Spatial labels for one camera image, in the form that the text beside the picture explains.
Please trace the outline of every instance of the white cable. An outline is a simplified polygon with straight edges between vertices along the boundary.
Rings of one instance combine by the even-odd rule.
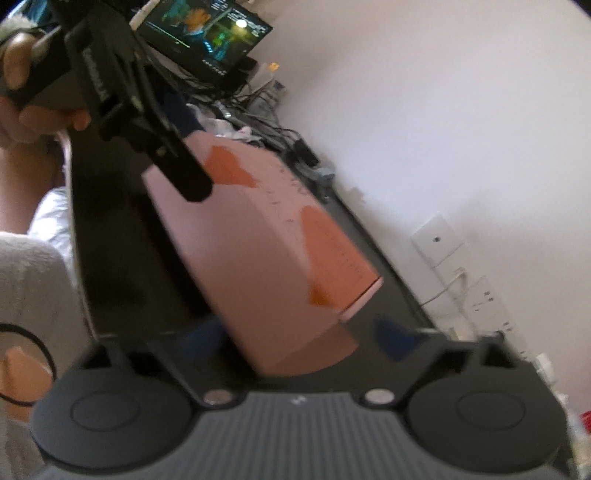
[[[428,299],[427,301],[424,301],[423,303],[420,304],[421,307],[424,307],[425,305],[427,305],[428,303],[431,303],[433,300],[437,300],[441,295],[443,295],[445,292],[447,292],[452,285],[457,282],[460,278],[463,279],[463,284],[462,285],[462,298],[464,298],[464,296],[466,295],[466,282],[467,282],[467,275],[466,275],[466,270],[464,270],[463,268],[458,268],[457,269],[457,274],[456,276],[452,279],[451,282],[449,282],[445,288],[439,292],[437,295],[435,295],[434,297]]]

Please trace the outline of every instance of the metal screw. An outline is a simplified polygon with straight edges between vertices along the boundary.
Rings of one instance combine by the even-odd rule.
[[[388,405],[389,403],[392,403],[395,398],[396,395],[384,388],[374,388],[365,394],[365,400],[372,405]]]
[[[234,399],[228,390],[210,390],[203,396],[203,401],[213,407],[227,405]]]

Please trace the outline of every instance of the red object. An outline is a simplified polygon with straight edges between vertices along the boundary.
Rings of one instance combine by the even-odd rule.
[[[585,425],[587,433],[591,434],[591,410],[586,411],[581,415],[581,421],[583,422],[583,425]]]

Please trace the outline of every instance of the white wall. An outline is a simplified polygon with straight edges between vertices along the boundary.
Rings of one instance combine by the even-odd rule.
[[[437,212],[591,408],[591,20],[568,0],[292,0],[256,51],[280,114],[420,300]]]

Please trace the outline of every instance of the monitor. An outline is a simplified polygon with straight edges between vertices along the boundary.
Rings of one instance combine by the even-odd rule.
[[[137,32],[199,80],[218,84],[271,30],[229,0],[161,0]]]

